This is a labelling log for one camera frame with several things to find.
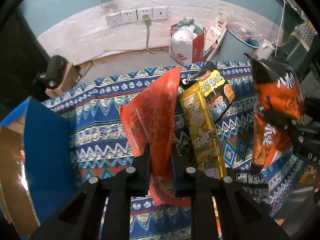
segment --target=cable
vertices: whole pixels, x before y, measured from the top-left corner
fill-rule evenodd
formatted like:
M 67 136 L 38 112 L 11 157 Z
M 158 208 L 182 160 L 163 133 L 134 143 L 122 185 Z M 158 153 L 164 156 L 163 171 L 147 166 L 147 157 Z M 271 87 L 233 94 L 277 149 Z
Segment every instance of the cable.
M 144 23 L 146 24 L 146 27 L 147 27 L 147 39 L 146 39 L 146 47 L 147 47 L 147 50 L 150 52 L 150 53 L 159 53 L 161 51 L 152 51 L 149 49 L 149 38 L 150 38 L 150 25 L 151 25 L 151 21 L 150 21 L 150 17 L 148 14 L 145 14 L 142 16 L 142 19 L 144 20 Z
M 88 73 L 88 71 L 93 67 L 93 62 L 92 61 L 89 61 L 88 62 L 90 65 L 88 67 L 88 65 L 86 65 L 84 68 L 81 68 L 79 71 L 78 71 L 78 77 L 77 77 L 77 80 L 76 80 L 76 84 L 78 84 L 78 82 L 84 78 L 84 76 Z
M 281 22 L 280 22 L 280 27 L 279 27 L 279 32 L 278 32 L 275 57 L 277 56 L 278 43 L 279 43 L 280 32 L 281 32 L 281 27 L 282 27 L 282 22 L 283 22 L 283 17 L 284 17 L 284 9 L 285 9 L 285 0 L 283 0 L 283 10 L 282 10 Z

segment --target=blue geometric fabric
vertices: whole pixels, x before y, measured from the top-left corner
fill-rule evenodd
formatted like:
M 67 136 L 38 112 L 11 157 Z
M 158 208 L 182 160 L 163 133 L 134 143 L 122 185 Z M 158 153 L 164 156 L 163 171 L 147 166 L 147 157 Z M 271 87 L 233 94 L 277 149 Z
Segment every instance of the blue geometric fabric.
M 247 170 L 253 144 L 255 103 L 249 62 L 214 62 L 234 88 L 236 99 L 216 124 L 226 165 Z M 204 62 L 181 67 L 181 77 L 201 70 Z M 49 99 L 43 104 L 69 122 L 70 160 L 75 182 L 90 176 L 114 176 L 131 165 L 133 152 L 119 117 L 119 107 L 130 102 L 143 89 L 174 66 L 148 68 L 125 75 L 97 79 Z M 175 111 L 175 135 L 180 152 L 194 161 L 189 131 L 179 100 Z M 299 180 L 304 166 L 292 152 L 263 169 L 275 213 Z M 190 208 L 155 206 L 151 196 L 132 198 L 131 239 L 190 239 Z

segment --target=orange chip bag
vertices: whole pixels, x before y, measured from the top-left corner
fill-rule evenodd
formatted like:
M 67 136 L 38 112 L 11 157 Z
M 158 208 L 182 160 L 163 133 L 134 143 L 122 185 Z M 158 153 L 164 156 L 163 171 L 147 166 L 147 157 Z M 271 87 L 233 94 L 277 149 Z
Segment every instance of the orange chip bag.
M 248 57 L 256 90 L 252 164 L 259 172 L 259 169 L 270 165 L 292 146 L 285 130 L 265 122 L 263 110 L 272 108 L 301 122 L 304 104 L 299 81 L 289 65 Z
M 156 205 L 190 205 L 174 197 L 171 183 L 171 146 L 174 139 L 174 111 L 181 67 L 172 68 L 119 109 L 129 144 L 137 157 L 150 143 L 150 193 Z

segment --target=concrete floor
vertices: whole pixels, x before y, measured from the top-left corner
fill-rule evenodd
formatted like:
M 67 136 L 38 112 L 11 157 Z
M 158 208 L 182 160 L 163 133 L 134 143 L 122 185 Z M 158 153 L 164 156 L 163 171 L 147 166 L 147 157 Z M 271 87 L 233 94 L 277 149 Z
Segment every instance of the concrete floor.
M 145 53 L 132 55 L 93 66 L 78 82 L 79 85 L 89 83 L 97 78 L 127 74 L 130 72 L 151 68 L 179 65 L 168 52 Z

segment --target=power socket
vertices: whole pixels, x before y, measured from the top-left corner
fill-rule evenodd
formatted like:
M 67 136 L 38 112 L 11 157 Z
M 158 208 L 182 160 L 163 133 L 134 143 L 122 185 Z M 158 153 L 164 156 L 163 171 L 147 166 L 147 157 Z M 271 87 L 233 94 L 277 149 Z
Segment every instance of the power socket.
M 167 6 L 157 6 L 153 8 L 154 19 L 166 19 L 168 17 Z
M 111 13 L 107 15 L 107 22 L 109 27 L 114 27 L 122 24 L 120 12 Z
M 153 11 L 152 11 L 152 7 L 145 7 L 145 8 L 139 8 L 137 9 L 137 15 L 138 15 L 138 21 L 142 22 L 142 16 L 144 16 L 145 14 L 148 14 L 150 19 L 153 18 Z
M 138 21 L 137 10 L 132 9 L 132 10 L 121 11 L 121 18 L 122 18 L 123 24 L 136 23 Z

